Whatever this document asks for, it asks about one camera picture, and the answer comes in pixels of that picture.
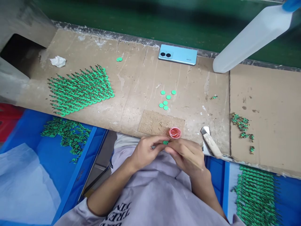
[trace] sleeve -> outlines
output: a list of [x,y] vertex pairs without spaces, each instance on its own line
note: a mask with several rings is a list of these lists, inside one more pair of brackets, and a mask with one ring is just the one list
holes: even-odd
[[88,209],[87,198],[65,213],[54,226],[86,226],[96,221],[102,222],[105,217],[98,217]]
[[243,221],[236,215],[233,215],[233,224],[231,226],[246,226]]

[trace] brush handle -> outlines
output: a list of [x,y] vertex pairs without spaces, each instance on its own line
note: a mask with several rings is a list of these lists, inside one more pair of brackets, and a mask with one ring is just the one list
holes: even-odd
[[208,144],[211,152],[214,154],[215,158],[220,159],[223,155],[220,152],[214,140],[212,139],[212,137],[208,133],[203,134],[203,137],[206,143]]

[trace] crumpled tissue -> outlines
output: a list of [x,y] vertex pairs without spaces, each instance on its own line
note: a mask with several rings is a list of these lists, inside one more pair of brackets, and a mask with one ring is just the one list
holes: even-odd
[[60,195],[37,154],[23,143],[0,154],[0,220],[51,224]]
[[57,66],[57,67],[62,67],[62,66],[65,66],[65,64],[66,64],[66,59],[62,58],[60,56],[56,56],[55,58],[50,59],[50,61],[51,61],[52,65]]

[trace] hand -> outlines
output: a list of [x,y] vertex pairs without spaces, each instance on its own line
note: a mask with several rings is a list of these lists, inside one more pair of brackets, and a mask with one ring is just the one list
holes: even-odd
[[130,163],[136,171],[149,165],[167,145],[163,141],[169,141],[165,136],[142,137],[133,154],[129,157]]
[[189,140],[178,139],[168,143],[165,151],[176,161],[177,166],[191,178],[206,169],[202,147]]

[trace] cork pad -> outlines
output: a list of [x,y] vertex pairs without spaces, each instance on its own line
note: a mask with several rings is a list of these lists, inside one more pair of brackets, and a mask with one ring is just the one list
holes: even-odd
[[171,127],[178,127],[183,133],[184,125],[184,119],[144,110],[138,131],[152,136],[168,136],[168,131]]

